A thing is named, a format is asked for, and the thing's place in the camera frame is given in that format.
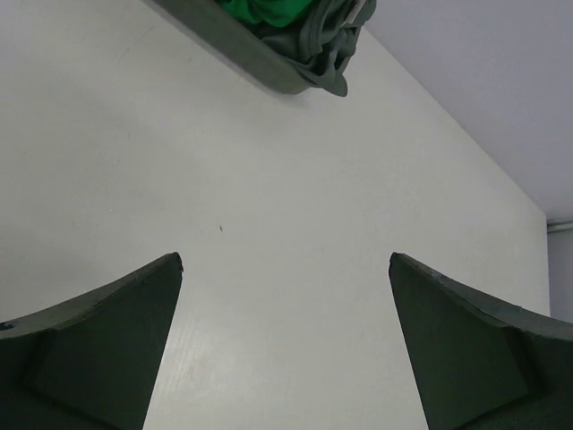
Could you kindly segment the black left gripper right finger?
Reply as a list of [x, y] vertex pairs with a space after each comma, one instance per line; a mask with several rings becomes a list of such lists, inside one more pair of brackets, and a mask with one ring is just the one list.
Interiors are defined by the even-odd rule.
[[431, 429], [570, 429], [572, 325], [394, 253], [389, 280]]

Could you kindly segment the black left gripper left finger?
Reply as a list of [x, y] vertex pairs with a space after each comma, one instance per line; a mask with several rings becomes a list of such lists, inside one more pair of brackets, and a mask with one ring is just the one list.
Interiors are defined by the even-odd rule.
[[183, 281], [179, 254], [1, 324], [3, 429], [141, 429]]

